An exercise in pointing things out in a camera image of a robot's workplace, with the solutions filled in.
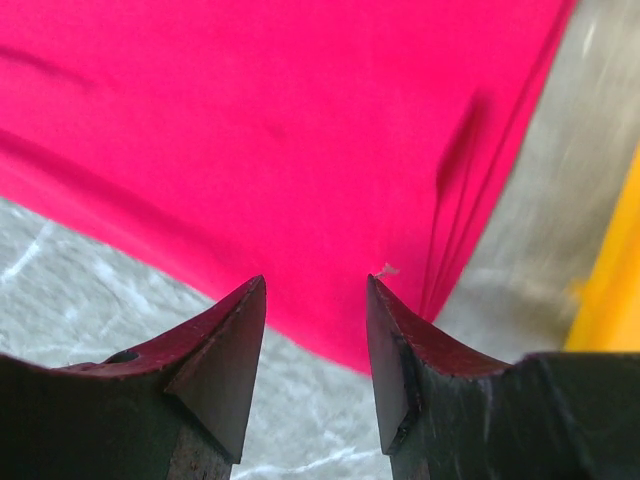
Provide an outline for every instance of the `pink napkin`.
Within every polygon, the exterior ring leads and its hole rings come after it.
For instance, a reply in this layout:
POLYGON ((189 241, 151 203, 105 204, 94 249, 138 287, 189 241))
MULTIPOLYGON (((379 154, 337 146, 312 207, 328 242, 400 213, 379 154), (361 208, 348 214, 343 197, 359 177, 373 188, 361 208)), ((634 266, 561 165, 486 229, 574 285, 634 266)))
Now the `pink napkin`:
POLYGON ((0 192, 367 372, 364 282, 432 321, 573 1, 0 3, 0 192))

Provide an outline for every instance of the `gray marble surface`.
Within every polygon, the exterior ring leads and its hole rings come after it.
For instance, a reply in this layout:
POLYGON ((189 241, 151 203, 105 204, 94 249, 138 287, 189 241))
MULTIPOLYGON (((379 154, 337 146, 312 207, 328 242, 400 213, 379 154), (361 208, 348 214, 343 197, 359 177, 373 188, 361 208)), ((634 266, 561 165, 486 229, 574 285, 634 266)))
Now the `gray marble surface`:
MULTIPOLYGON (((505 360, 561 347, 569 281, 597 254, 640 139, 640 2, 583 0, 518 164, 438 324, 505 360)), ((102 361, 212 304, 120 252, 0 199, 0 351, 102 361)), ((270 330, 233 478, 390 479, 367 378, 270 330)))

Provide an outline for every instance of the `yellow object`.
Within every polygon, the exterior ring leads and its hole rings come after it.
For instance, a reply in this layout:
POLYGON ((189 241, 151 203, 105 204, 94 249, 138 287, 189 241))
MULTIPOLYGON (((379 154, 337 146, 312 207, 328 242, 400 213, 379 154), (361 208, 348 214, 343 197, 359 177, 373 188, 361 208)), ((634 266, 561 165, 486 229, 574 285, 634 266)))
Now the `yellow object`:
POLYGON ((569 333, 571 351, 640 351, 640 147, 569 333))

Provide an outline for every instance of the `orange object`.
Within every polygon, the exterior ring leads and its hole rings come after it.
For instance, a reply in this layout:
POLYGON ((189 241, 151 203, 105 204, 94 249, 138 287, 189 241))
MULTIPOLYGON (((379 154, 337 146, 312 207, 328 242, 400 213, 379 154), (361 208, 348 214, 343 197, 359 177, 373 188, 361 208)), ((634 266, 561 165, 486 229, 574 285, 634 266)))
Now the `orange object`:
POLYGON ((640 351, 640 147, 580 297, 567 350, 640 351))

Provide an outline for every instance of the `folded cloth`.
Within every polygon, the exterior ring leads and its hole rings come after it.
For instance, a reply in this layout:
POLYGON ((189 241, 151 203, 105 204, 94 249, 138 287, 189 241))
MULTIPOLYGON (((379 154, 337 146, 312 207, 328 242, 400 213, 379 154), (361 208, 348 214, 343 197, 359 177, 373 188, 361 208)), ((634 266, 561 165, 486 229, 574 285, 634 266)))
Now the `folded cloth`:
POLYGON ((263 273, 367 372, 366 274, 433 320, 574 2, 332 3, 4 0, 0 193, 213 298, 263 273))

